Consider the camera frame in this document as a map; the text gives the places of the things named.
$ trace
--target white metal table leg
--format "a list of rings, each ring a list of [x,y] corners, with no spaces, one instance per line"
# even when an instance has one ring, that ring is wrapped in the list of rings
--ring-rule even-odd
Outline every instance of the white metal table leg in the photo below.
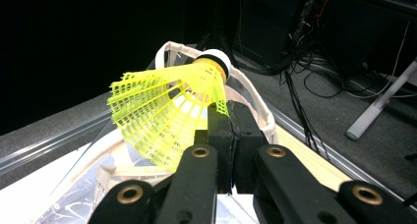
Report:
[[[384,110],[392,96],[417,72],[417,57],[399,76],[392,86],[380,97],[378,97],[365,112],[346,131],[346,136],[352,140],[358,140],[362,134],[371,126],[374,120]]]

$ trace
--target shuttlecock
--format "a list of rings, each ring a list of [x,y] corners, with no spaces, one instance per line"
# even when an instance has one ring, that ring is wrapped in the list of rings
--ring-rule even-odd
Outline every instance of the shuttlecock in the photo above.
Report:
[[[192,64],[125,73],[111,84],[108,105],[126,142],[157,166],[175,171],[195,130],[208,126],[207,107],[228,115],[226,54],[202,52]]]

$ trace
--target metal leg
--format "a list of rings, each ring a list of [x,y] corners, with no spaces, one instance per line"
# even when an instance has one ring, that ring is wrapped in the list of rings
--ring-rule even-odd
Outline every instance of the metal leg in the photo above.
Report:
[[[408,68],[399,76],[393,85],[379,98],[377,98],[365,112],[346,131],[346,136],[358,140],[371,126],[375,119],[384,110],[392,96],[417,72],[417,57]]]

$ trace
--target black backdrop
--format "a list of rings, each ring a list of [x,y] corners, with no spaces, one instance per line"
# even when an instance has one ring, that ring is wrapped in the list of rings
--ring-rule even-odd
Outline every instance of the black backdrop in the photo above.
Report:
[[[232,43],[238,2],[227,0]],[[213,0],[0,0],[0,135],[109,90],[166,41],[197,43]]]

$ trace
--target shuttlecock cork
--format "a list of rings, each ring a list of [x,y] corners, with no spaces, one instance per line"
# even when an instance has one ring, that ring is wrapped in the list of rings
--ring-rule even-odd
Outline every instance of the shuttlecock cork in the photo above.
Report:
[[[108,105],[126,142],[157,166],[175,171],[195,130],[208,126],[207,107],[228,116],[224,85],[231,63],[217,49],[192,64],[125,73],[111,84]]]

